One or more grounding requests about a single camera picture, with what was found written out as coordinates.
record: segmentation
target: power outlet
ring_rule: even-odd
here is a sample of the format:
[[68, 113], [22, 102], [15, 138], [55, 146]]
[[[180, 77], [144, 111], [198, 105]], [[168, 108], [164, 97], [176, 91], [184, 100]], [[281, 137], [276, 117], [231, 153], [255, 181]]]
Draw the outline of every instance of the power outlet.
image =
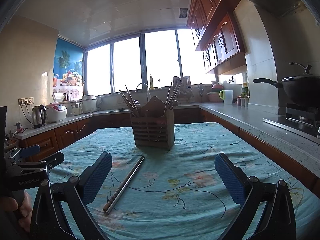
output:
[[25, 105], [25, 101], [27, 102], [27, 105], [31, 105], [33, 104], [33, 97], [29, 97], [29, 98], [19, 98], [18, 99], [18, 105], [19, 106], [23, 106]]

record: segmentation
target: window frame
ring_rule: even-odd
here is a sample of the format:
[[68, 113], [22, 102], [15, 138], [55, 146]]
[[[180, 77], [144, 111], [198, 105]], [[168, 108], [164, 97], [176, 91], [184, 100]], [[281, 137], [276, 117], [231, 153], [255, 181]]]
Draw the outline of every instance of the window frame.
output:
[[109, 68], [110, 68], [110, 86], [111, 86], [111, 93], [105, 94], [105, 95], [112, 95], [116, 94], [118, 92], [115, 91], [114, 87], [114, 75], [113, 75], [113, 52], [114, 52], [114, 43], [118, 41], [128, 40], [132, 38], [139, 37], [139, 47], [140, 47], [140, 68], [141, 68], [141, 80], [142, 83], [145, 83], [149, 85], [148, 83], [148, 75], [147, 75], [147, 63], [146, 63], [146, 42], [145, 42], [145, 34], [146, 33], [152, 33], [152, 32], [159, 32], [159, 31], [175, 31], [176, 36], [176, 45], [178, 50], [178, 59], [179, 62], [179, 69], [180, 69], [180, 77], [183, 77], [182, 73], [182, 64], [181, 64], [181, 55], [180, 55], [180, 46], [179, 46], [179, 37], [178, 37], [178, 30], [179, 29], [189, 29], [186, 26], [182, 27], [174, 27], [174, 28], [158, 28], [158, 29], [150, 29], [150, 30], [144, 30], [137, 33], [132, 33], [129, 35], [120, 36], [114, 39], [101, 41], [97, 44], [93, 44], [87, 48], [84, 49], [84, 63], [83, 63], [83, 80], [85, 80], [84, 83], [84, 94], [88, 94], [88, 83], [87, 83], [87, 60], [88, 60], [88, 51], [92, 49], [99, 48], [101, 46], [110, 44], [110, 61], [109, 61]]

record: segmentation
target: rice cooker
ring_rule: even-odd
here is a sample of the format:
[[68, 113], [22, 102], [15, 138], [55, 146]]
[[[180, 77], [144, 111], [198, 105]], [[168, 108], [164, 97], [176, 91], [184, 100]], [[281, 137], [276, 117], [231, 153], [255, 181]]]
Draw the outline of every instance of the rice cooker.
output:
[[60, 103], [50, 103], [45, 108], [47, 111], [46, 122], [59, 122], [67, 116], [67, 108]]
[[92, 95], [85, 95], [82, 97], [82, 112], [92, 113], [97, 111], [96, 97]]

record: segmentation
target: faucet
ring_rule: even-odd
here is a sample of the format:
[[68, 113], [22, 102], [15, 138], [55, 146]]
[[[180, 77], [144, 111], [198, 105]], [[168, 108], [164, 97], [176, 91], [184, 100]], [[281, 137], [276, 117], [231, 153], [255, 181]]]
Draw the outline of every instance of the faucet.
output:
[[143, 84], [145, 84], [146, 87], [147, 87], [147, 102], [149, 102], [150, 99], [151, 99], [151, 95], [150, 95], [150, 92], [149, 92], [149, 87], [148, 87], [148, 85], [147, 85], [146, 83], [139, 83], [139, 84], [137, 85], [136, 92], [138, 91], [138, 86], [141, 85], [141, 86], [143, 87]]

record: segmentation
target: human hand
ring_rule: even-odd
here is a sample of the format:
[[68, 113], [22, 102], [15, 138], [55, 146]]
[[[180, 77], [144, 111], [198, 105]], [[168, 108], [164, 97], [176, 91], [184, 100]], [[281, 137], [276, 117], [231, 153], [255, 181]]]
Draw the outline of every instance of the human hand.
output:
[[[18, 209], [18, 203], [11, 197], [0, 197], [0, 209], [3, 211], [15, 211]], [[31, 197], [27, 192], [24, 192], [24, 199], [20, 207], [20, 213], [23, 218], [20, 218], [19, 225], [27, 232], [30, 232], [32, 206]]]

